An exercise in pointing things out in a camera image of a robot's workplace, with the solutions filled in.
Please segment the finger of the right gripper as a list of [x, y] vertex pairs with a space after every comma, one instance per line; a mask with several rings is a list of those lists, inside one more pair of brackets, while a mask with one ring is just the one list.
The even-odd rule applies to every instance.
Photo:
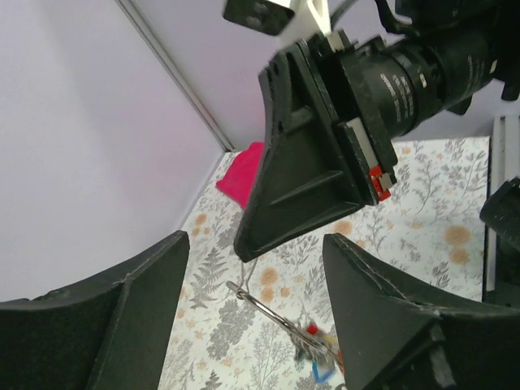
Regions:
[[304, 40], [258, 77], [266, 135], [234, 250], [242, 262], [359, 210], [362, 195], [333, 127], [339, 118]]

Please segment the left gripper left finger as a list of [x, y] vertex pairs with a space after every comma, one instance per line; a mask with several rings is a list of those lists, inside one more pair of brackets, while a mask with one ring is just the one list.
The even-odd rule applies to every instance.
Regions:
[[3, 389], [156, 389], [189, 259], [177, 231], [127, 261], [1, 304]]

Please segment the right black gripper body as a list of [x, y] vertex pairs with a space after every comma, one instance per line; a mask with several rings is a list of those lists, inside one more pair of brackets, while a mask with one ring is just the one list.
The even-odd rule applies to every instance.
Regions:
[[397, 157], [343, 32], [284, 47], [284, 204], [375, 206]]

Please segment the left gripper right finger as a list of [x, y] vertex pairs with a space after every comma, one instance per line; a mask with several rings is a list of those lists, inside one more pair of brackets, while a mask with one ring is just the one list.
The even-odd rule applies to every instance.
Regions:
[[519, 312], [427, 284], [340, 234], [323, 265], [349, 389], [516, 389]]

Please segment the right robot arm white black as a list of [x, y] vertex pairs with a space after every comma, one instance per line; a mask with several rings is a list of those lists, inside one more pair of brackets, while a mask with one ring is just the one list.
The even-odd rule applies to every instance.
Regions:
[[516, 1], [377, 4], [386, 45], [318, 31], [280, 49], [259, 76], [266, 140], [234, 240], [250, 262], [388, 199], [392, 140], [442, 111], [467, 112], [491, 81], [519, 95]]

